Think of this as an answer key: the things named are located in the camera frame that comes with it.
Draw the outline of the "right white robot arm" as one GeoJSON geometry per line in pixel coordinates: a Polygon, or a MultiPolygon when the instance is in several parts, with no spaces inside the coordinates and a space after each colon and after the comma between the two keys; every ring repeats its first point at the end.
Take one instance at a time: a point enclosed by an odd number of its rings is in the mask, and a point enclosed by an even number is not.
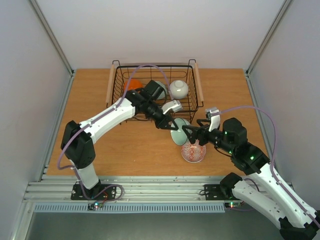
{"type": "Polygon", "coordinates": [[[231,162],[247,177],[263,187],[268,196],[252,188],[236,173],[220,181],[221,194],[227,199],[246,202],[268,218],[285,240],[312,240],[320,229],[320,212],[302,200],[274,169],[264,152],[248,141],[247,129],[236,118],[229,118],[222,129],[208,124],[182,127],[191,143],[211,143],[230,155],[231,162]]]}

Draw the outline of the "black wire dish rack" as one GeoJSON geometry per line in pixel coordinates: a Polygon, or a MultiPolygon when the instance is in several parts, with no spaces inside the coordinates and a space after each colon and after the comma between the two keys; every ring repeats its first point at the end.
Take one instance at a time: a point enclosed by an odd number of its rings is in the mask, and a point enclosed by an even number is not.
{"type": "Polygon", "coordinates": [[[195,59],[188,63],[158,63],[146,65],[137,69],[138,65],[123,65],[119,60],[113,60],[108,77],[106,90],[106,107],[113,105],[124,94],[124,83],[131,79],[138,79],[143,84],[142,88],[135,89],[154,100],[159,106],[172,100],[170,84],[182,80],[188,85],[188,94],[180,99],[182,110],[172,113],[174,118],[184,118],[190,123],[196,112],[204,106],[202,84],[199,67],[195,59]]]}

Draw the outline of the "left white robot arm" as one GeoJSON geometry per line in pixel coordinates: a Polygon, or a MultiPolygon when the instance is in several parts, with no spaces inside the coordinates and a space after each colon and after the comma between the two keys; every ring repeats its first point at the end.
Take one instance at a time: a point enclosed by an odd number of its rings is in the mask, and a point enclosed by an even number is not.
{"type": "Polygon", "coordinates": [[[74,170],[85,198],[96,200],[103,193],[93,165],[96,157],[94,145],[108,131],[138,114],[153,120],[157,129],[175,131],[179,128],[171,112],[178,112],[182,105],[173,99],[160,106],[156,100],[162,92],[164,88],[151,80],[145,87],[126,91],[113,105],[96,116],[80,123],[73,120],[67,123],[60,155],[70,161],[69,168],[74,170]]]}

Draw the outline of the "white ceramic bowl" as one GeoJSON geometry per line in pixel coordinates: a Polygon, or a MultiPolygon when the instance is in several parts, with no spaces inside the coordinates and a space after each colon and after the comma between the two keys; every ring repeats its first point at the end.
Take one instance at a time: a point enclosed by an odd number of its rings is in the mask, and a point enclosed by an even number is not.
{"type": "Polygon", "coordinates": [[[170,84],[169,90],[175,99],[183,99],[188,95],[189,87],[185,81],[174,80],[170,84]]]}

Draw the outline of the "orange bowl white inside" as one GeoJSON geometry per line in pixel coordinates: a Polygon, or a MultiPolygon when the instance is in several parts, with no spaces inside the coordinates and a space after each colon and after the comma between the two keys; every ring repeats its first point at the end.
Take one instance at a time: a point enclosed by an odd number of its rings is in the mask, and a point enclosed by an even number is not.
{"type": "Polygon", "coordinates": [[[140,80],[132,78],[130,81],[126,81],[123,86],[123,90],[136,90],[142,88],[143,84],[140,80]]]}

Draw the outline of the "red patterned bowl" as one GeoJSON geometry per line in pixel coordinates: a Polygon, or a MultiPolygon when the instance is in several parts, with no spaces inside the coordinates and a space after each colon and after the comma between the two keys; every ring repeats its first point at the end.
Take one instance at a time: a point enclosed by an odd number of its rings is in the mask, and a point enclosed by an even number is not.
{"type": "Polygon", "coordinates": [[[199,163],[201,162],[207,153],[207,148],[205,145],[199,145],[199,141],[196,140],[194,144],[190,143],[189,140],[182,145],[181,155],[183,159],[189,163],[199,163]]]}

